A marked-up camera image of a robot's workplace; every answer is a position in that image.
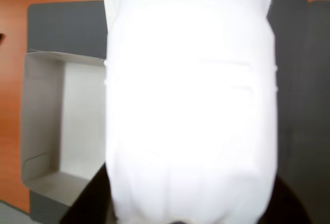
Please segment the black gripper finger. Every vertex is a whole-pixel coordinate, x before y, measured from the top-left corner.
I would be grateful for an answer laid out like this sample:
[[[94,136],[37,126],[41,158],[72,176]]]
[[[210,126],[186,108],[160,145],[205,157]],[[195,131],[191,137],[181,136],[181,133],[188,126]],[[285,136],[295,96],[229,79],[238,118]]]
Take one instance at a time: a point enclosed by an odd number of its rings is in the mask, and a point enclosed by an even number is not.
[[[276,176],[269,205],[259,224],[311,224],[311,220],[290,187]]]
[[[117,223],[106,165],[102,165],[60,223]]]

